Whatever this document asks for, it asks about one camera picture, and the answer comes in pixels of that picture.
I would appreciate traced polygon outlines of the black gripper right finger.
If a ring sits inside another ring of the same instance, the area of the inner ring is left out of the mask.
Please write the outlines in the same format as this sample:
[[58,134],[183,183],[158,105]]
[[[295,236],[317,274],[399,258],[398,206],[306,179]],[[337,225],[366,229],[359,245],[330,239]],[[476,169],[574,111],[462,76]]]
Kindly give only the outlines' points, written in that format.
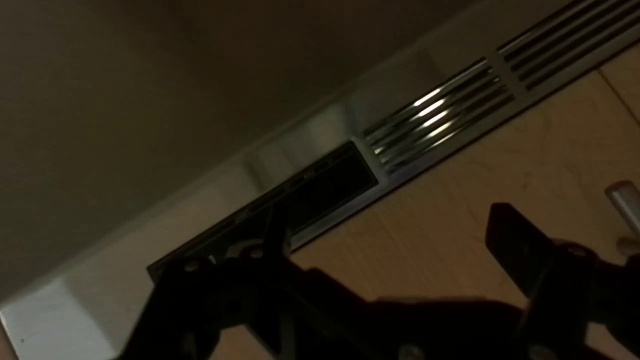
[[485,224],[485,247],[534,307],[556,243],[516,206],[496,202]]

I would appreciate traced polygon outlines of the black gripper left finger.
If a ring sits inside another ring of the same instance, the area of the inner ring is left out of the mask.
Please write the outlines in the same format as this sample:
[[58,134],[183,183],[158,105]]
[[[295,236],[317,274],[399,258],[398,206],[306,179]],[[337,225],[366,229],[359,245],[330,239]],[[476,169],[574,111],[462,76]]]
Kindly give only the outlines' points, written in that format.
[[274,206],[264,236],[264,256],[282,258],[288,253],[288,206]]

